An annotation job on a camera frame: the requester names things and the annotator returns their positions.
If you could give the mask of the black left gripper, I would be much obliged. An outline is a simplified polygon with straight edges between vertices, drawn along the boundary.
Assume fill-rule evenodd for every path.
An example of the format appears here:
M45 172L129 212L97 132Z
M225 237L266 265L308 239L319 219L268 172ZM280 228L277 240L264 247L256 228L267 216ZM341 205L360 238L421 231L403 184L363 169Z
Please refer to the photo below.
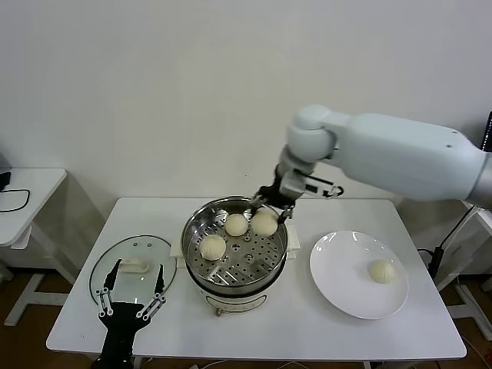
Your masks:
M106 275L103 287L97 290L98 315L107 328L105 342L98 357L99 364L130 364L136 333L149 325L149 320L166 302L164 266L159 265L152 299L144 306L129 302L111 302L111 292L115 286L121 259L115 262Z

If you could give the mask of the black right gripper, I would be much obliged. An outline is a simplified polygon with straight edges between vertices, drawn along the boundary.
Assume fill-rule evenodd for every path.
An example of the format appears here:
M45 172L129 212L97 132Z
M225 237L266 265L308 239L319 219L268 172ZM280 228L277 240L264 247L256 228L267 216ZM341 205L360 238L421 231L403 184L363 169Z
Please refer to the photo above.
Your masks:
M275 168L273 183L269 186L261 186L258 193L251 199L250 209L252 214L255 214L258 209L268 205L283 209L278 216L278 224L283 224L287 219L292 219L293 207L295 206L296 200L281 193L281 179L282 177L278 173L278 168Z

